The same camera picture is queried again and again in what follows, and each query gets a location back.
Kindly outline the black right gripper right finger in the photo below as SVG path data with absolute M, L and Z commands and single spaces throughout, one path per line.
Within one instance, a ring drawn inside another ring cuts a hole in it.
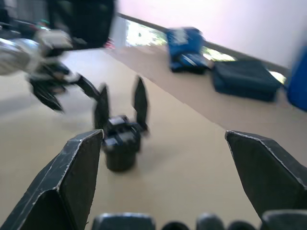
M 226 131 L 225 140 L 259 217 L 270 210 L 307 208 L 307 168 L 275 140 L 233 130 Z

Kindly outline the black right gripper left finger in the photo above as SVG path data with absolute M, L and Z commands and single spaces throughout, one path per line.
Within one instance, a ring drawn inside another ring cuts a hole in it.
M 69 139 L 34 178 L 2 230 L 83 230 L 92 206 L 102 130 Z

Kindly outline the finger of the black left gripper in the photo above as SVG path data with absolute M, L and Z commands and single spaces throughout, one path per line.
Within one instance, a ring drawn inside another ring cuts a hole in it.
M 65 90 L 59 81 L 30 81 L 32 93 L 45 106 L 53 111 L 63 112 L 62 105 L 56 98 L 55 89 Z
M 98 100 L 100 92 L 97 88 L 83 75 L 79 74 L 78 77 L 75 84 L 78 85 L 88 97 Z

